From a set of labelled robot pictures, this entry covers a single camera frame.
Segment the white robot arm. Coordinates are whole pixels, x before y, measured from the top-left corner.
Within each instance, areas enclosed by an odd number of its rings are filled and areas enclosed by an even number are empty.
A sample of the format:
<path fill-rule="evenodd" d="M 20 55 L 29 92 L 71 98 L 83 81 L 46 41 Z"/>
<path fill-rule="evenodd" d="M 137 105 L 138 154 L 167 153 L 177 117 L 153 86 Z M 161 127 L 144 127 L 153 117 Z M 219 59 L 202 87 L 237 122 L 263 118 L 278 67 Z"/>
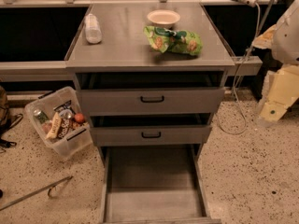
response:
<path fill-rule="evenodd" d="M 270 125 L 299 99 L 299 0 L 292 2 L 275 25 L 256 37 L 253 46 L 270 49 L 272 57 L 282 63 L 264 80 L 269 81 L 269 88 L 263 89 L 258 121 Z"/>

